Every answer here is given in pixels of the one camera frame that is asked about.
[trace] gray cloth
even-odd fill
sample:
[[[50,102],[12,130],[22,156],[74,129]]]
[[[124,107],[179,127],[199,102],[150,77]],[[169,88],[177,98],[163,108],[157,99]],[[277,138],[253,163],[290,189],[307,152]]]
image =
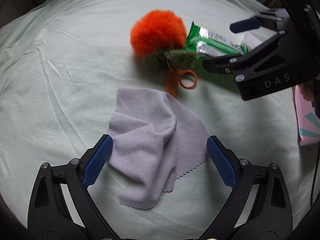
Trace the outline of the gray cloth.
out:
[[[209,135],[200,118],[162,91],[119,88],[108,133],[109,164],[132,179],[119,195],[127,206],[152,208],[175,179],[207,158]]]

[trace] orange pom-pom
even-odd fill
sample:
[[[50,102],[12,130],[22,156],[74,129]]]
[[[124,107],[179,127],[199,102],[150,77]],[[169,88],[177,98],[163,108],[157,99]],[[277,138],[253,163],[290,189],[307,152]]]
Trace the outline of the orange pom-pom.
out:
[[[138,57],[157,50],[182,49],[187,31],[180,17],[172,11],[153,10],[138,20],[131,29],[130,43]]]

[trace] green package seal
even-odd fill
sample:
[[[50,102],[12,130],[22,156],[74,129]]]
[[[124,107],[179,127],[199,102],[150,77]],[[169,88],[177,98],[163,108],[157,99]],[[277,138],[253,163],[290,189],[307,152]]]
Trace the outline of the green package seal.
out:
[[[196,51],[200,59],[209,59],[230,54],[247,54],[248,48],[232,43],[217,32],[191,25],[185,50]]]

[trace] pink box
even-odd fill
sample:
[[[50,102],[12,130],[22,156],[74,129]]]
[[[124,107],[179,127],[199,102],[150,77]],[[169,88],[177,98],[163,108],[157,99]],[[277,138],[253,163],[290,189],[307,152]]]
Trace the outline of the pink box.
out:
[[[294,102],[298,120],[299,145],[318,144],[320,140],[320,119],[316,117],[312,103],[303,98],[298,86],[295,87]]]

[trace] white fabric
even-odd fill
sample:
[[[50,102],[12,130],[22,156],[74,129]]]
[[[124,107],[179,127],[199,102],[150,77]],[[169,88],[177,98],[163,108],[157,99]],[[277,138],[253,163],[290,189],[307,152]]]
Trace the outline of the white fabric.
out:
[[[23,225],[41,163],[65,164],[92,147],[107,131],[118,87],[164,88],[165,73],[136,67],[129,43],[134,22],[155,8],[235,43],[241,34],[229,24],[265,9],[254,0],[49,0],[0,30],[0,193]],[[260,40],[272,35],[253,33]],[[197,87],[179,88],[178,100],[238,157],[280,165],[297,225],[309,209],[315,152],[299,151],[292,91],[244,102],[232,77],[197,72]],[[210,161],[177,179],[148,211],[119,203],[125,184],[106,165],[89,187],[122,238],[197,238],[230,193]],[[74,207],[71,214],[80,223]]]

